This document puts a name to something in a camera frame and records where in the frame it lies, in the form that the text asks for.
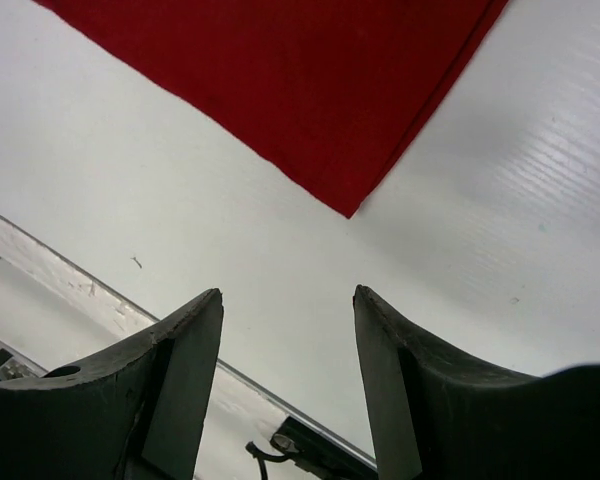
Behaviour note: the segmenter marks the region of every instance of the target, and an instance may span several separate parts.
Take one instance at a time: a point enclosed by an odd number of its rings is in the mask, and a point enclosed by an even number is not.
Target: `black cable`
[[[293,457],[293,455],[289,453],[285,453],[284,455],[269,455],[268,453],[265,453],[258,447],[256,447],[255,443],[253,442],[247,443],[247,446],[245,448],[247,452],[249,452],[253,456],[253,458],[255,458],[258,461],[261,480],[269,480],[269,474],[267,473],[267,465],[265,462],[283,463]]]

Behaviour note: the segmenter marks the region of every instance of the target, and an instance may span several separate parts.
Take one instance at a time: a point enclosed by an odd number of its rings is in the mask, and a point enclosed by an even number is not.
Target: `red fabric corner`
[[[506,0],[38,0],[347,217]]]

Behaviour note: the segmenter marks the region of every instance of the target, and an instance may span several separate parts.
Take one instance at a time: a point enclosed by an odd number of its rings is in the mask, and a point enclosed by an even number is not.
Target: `screw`
[[[296,444],[289,437],[276,433],[271,438],[271,443],[274,447],[284,453],[299,453],[300,451],[296,447]]]

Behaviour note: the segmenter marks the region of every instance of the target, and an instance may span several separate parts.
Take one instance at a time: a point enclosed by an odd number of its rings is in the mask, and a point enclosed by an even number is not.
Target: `white surface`
[[[351,221],[0,0],[0,213],[156,316],[220,287],[221,357],[371,451],[356,283],[507,367],[600,361],[600,0],[513,1]]]
[[[25,272],[0,260],[1,344],[49,371],[117,340]]]
[[[81,283],[95,288],[76,288]],[[125,315],[112,308],[113,300],[124,306]],[[155,321],[0,218],[0,344],[41,367],[39,374],[102,350]],[[268,440],[286,418],[287,412],[218,366],[196,479],[259,478],[257,462],[245,445],[253,441],[275,453]],[[281,480],[313,478],[291,462],[268,465],[268,470]]]

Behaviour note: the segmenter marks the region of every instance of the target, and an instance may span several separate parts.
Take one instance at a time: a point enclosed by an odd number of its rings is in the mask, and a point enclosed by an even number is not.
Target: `white plastic board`
[[[0,213],[158,317],[220,287],[221,358],[371,452],[357,283],[506,367],[600,361],[600,0],[512,1],[350,221],[0,0]]]

